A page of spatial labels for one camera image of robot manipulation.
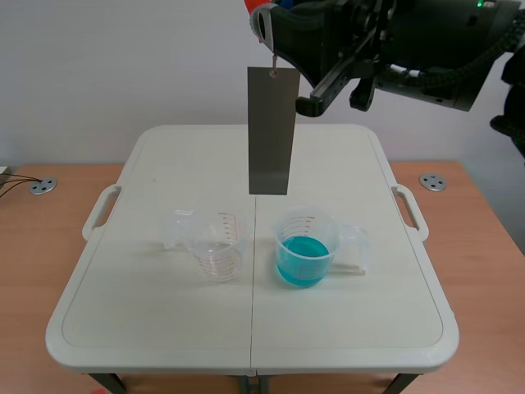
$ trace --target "empty measuring cup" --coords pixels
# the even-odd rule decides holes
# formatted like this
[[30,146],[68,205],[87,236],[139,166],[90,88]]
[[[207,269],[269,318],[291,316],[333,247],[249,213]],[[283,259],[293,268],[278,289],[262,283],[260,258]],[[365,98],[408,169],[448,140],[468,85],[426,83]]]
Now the empty measuring cup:
[[320,208],[300,206],[289,210],[276,224],[275,235],[277,268],[290,283],[308,287],[320,282],[336,255],[340,255],[348,273],[366,272],[366,231],[352,224],[339,224]]
[[184,243],[212,280],[234,278],[242,267],[246,243],[244,215],[231,209],[173,211],[164,228],[164,248]]

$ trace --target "white folding table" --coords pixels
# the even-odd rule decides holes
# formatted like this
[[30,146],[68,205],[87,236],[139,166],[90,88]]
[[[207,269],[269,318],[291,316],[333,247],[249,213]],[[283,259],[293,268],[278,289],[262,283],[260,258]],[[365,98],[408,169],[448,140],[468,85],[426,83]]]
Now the white folding table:
[[[114,394],[125,392],[116,373],[357,372],[398,373],[387,389],[397,394],[452,357],[458,327],[422,244],[427,225],[371,131],[296,126],[288,195],[248,190],[246,126],[146,131],[84,226],[87,244],[48,325],[51,356]],[[417,228],[404,224],[395,195]],[[226,283],[162,247],[166,212],[217,200],[234,202],[254,228],[240,275]],[[367,229],[365,276],[334,270],[298,289],[276,274],[272,226],[301,203]]]

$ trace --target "wooden table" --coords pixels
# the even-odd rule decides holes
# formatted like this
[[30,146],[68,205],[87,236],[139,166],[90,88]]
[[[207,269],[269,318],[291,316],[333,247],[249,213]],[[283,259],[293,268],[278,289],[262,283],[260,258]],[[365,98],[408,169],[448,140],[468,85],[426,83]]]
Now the wooden table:
[[[517,393],[525,387],[525,258],[457,163],[393,163],[430,227],[428,254],[459,325],[456,356],[440,371],[417,379],[407,394]],[[121,166],[23,167],[18,173],[55,176],[58,187],[30,195],[27,184],[0,199],[0,393],[69,394],[100,387],[49,357],[45,328],[84,248],[80,230],[98,194]],[[447,190],[418,184],[437,172]],[[272,394],[379,394],[390,375],[294,375],[271,380]],[[235,393],[234,378],[130,375],[134,393]]]

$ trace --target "gray rectangular plate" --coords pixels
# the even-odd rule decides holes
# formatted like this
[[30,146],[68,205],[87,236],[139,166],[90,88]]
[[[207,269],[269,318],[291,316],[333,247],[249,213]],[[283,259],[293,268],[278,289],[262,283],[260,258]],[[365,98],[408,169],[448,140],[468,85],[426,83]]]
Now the gray rectangular plate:
[[248,67],[249,193],[286,195],[300,74],[294,68]]

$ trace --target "cable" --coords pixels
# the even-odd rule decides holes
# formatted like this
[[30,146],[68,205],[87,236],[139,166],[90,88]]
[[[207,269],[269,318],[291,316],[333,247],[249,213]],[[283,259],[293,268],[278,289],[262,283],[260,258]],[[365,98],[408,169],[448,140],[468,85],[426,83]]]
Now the cable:
[[[13,179],[12,181],[0,182],[0,186],[1,186],[1,185],[5,185],[6,183],[21,182],[21,181],[22,181],[21,179]],[[34,181],[34,180],[32,180],[32,179],[24,179],[24,181],[42,182],[41,180]]]
[[15,187],[17,187],[18,185],[21,185],[22,183],[26,183],[26,182],[33,182],[33,180],[31,179],[24,179],[23,181],[19,181],[18,183],[16,183],[15,185],[11,186],[9,189],[7,189],[6,191],[4,191],[3,193],[0,194],[0,199],[11,189],[14,189]]
[[18,174],[7,174],[8,176],[18,176],[19,178],[26,178],[26,179],[32,179],[33,181],[41,182],[42,180],[39,178],[35,178],[33,176],[27,176],[27,175],[18,175]]
[[409,87],[426,87],[437,88],[440,86],[447,86],[457,84],[461,80],[472,76],[473,74],[483,69],[485,66],[492,64],[498,57],[505,52],[512,52],[516,49],[522,36],[525,34],[525,10],[520,10],[518,16],[513,21],[513,24],[507,31],[498,39],[490,48],[488,48],[480,56],[476,57],[465,66],[461,66],[455,70],[441,72],[441,73],[427,73],[420,76],[409,76],[391,69],[385,70],[381,73],[385,79],[397,82],[403,86]]

